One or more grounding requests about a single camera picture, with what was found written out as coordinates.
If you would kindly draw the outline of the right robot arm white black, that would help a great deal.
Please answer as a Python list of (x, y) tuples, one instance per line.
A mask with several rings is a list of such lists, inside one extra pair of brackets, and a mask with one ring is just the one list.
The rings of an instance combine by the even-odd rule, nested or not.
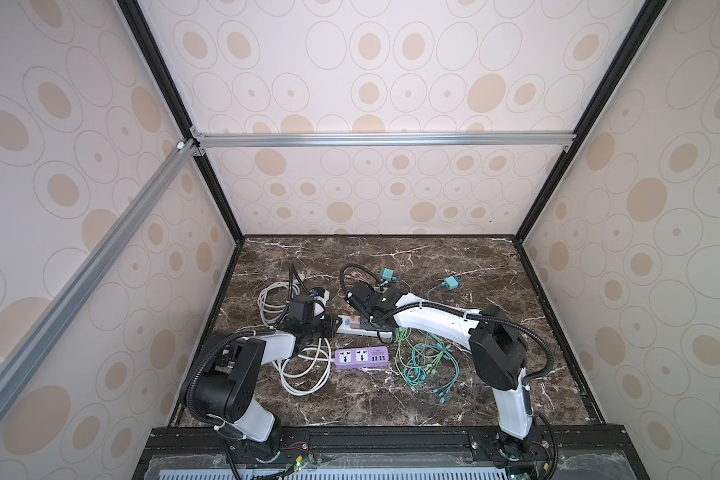
[(434, 334), (470, 352), (478, 377), (491, 387), (499, 429), (495, 454), (507, 462), (530, 454), (534, 423), (531, 383), (551, 372), (554, 352), (536, 332), (512, 321), (498, 306), (460, 309), (421, 298), (367, 267), (348, 263), (339, 272), (345, 302), (359, 315), (360, 328)]

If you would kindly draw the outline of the white blue power strip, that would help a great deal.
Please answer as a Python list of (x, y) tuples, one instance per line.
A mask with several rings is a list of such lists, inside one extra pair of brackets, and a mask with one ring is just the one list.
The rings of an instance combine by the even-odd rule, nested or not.
[[(343, 320), (348, 317), (357, 317), (360, 320), (360, 328), (359, 329), (350, 329), (345, 330), (341, 328), (341, 325), (343, 323)], [(368, 327), (367, 325), (363, 324), (361, 321), (361, 318), (357, 315), (340, 315), (340, 324), (337, 330), (338, 334), (344, 334), (344, 335), (356, 335), (356, 336), (365, 336), (365, 337), (373, 337), (377, 339), (381, 339), (384, 341), (389, 341), (394, 339), (394, 333), (388, 332), (388, 331), (376, 331)]]

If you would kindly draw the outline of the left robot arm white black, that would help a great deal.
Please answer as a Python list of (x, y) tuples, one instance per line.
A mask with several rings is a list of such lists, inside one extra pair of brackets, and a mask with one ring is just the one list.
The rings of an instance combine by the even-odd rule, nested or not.
[(285, 372), (289, 362), (303, 360), (325, 365), (323, 381), (330, 375), (329, 339), (341, 319), (327, 312), (325, 289), (307, 288), (294, 265), (288, 274), (278, 284), (287, 293), (280, 311), (261, 303), (261, 328), (212, 332), (182, 384), (184, 409), (223, 437), (264, 443), (277, 436), (279, 420), (254, 399), (262, 367), (273, 365), (287, 381), (306, 375)]

